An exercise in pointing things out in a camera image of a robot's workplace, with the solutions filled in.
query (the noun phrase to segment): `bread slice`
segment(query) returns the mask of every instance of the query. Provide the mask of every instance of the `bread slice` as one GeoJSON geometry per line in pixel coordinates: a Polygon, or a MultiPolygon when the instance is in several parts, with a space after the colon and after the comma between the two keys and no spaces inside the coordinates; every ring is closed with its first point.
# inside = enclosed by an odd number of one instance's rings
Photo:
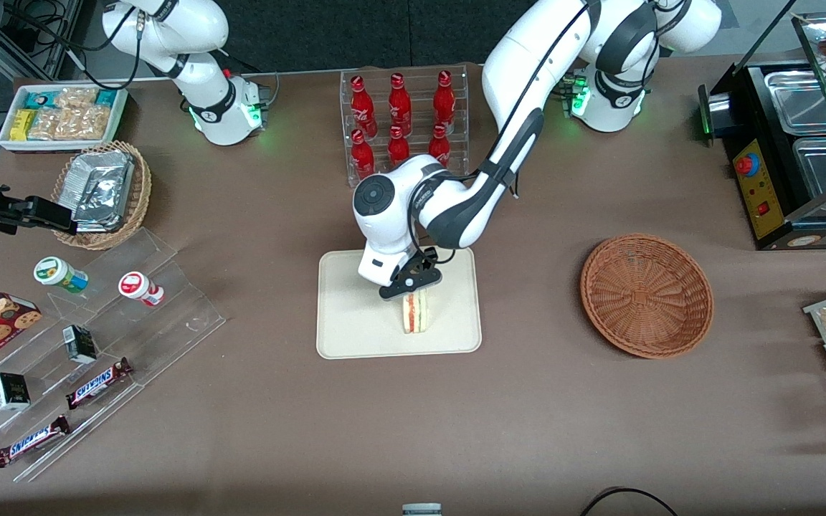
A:
{"type": "Polygon", "coordinates": [[[429,307],[426,303],[425,288],[404,296],[402,309],[401,319],[403,319],[404,333],[421,333],[426,330],[429,307]]]}

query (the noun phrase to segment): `red knob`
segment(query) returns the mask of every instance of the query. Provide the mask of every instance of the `red knob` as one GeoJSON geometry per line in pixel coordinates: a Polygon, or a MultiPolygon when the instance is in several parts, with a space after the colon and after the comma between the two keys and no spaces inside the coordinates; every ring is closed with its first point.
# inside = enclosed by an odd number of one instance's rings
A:
{"type": "Polygon", "coordinates": [[[735,172],[740,173],[742,176],[747,176],[753,167],[754,160],[751,160],[748,156],[744,156],[740,160],[735,161],[735,172]]]}

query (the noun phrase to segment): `red bottle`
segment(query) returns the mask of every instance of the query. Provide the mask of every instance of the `red bottle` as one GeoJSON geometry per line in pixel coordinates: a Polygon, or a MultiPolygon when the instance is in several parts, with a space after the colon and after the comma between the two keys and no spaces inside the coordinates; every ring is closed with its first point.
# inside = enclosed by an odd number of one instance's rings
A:
{"type": "Polygon", "coordinates": [[[432,128],[432,140],[429,142],[429,155],[439,160],[443,167],[448,166],[448,156],[452,153],[452,146],[445,137],[445,126],[436,124],[432,128]]]}
{"type": "Polygon", "coordinates": [[[432,98],[435,109],[435,123],[445,126],[445,135],[455,132],[455,91],[452,90],[452,73],[447,70],[439,72],[439,89],[432,98]]]}
{"type": "Polygon", "coordinates": [[[410,146],[400,126],[391,126],[391,141],[387,144],[387,155],[391,157],[392,167],[398,166],[401,161],[410,157],[410,146]]]}
{"type": "Polygon", "coordinates": [[[374,102],[365,91],[365,82],[357,75],[350,79],[350,86],[353,88],[353,117],[356,127],[364,131],[365,137],[374,138],[378,134],[378,123],[374,121],[374,102]]]}
{"type": "Polygon", "coordinates": [[[399,125],[404,136],[413,132],[413,115],[410,105],[410,94],[404,87],[404,76],[400,73],[391,75],[391,95],[387,98],[387,105],[391,108],[391,123],[399,125]]]}
{"type": "Polygon", "coordinates": [[[365,135],[361,130],[353,130],[353,167],[359,176],[359,181],[371,176],[374,173],[374,153],[371,146],[365,141],[365,135]]]}

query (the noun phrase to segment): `green led light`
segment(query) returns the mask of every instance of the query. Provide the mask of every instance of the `green led light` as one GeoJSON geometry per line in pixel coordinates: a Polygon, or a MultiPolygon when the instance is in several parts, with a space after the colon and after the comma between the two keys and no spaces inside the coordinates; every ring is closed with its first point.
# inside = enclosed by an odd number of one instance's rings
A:
{"type": "Polygon", "coordinates": [[[645,98],[645,90],[640,91],[640,101],[639,104],[636,104],[636,111],[633,111],[633,117],[640,114],[642,111],[642,99],[645,98]]]}
{"type": "Polygon", "coordinates": [[[199,118],[196,117],[196,113],[193,112],[193,108],[190,107],[188,110],[190,111],[190,116],[193,117],[193,124],[196,125],[196,130],[203,132],[203,127],[200,126],[199,118]]]}
{"type": "Polygon", "coordinates": [[[588,91],[588,86],[584,86],[582,88],[582,92],[576,95],[576,98],[573,100],[573,109],[571,109],[571,111],[573,111],[573,115],[576,117],[581,117],[586,110],[586,105],[588,103],[588,91]]]}
{"type": "Polygon", "coordinates": [[[256,128],[263,124],[260,118],[260,109],[255,107],[255,105],[242,104],[242,112],[244,113],[244,118],[247,119],[247,123],[250,124],[250,127],[256,128]]]}

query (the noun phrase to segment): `wicker basket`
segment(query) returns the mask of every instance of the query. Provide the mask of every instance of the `wicker basket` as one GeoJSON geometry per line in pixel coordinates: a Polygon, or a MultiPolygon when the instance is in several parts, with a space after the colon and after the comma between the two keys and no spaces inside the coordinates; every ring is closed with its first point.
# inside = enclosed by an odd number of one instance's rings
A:
{"type": "Polygon", "coordinates": [[[668,358],[693,349],[712,323],[709,281],[678,246],[645,234],[602,242],[580,282],[592,324],[620,349],[668,358]]]}
{"type": "MultiPolygon", "coordinates": [[[[54,231],[56,238],[63,244],[72,245],[73,247],[82,247],[90,251],[104,251],[115,247],[127,238],[131,237],[136,229],[142,225],[142,220],[145,219],[145,212],[148,209],[148,195],[151,193],[151,172],[148,170],[148,163],[142,159],[142,154],[136,150],[135,147],[124,143],[123,141],[111,141],[86,149],[82,151],[85,153],[105,153],[106,151],[124,151],[136,160],[136,167],[132,173],[132,185],[129,186],[129,196],[127,198],[127,208],[123,219],[125,222],[123,226],[112,233],[78,233],[78,235],[66,235],[65,233],[54,231]]],[[[72,160],[62,167],[62,173],[59,179],[56,180],[56,187],[53,193],[49,196],[50,200],[56,202],[60,193],[62,193],[62,182],[66,179],[66,172],[69,171],[72,160]]]]}

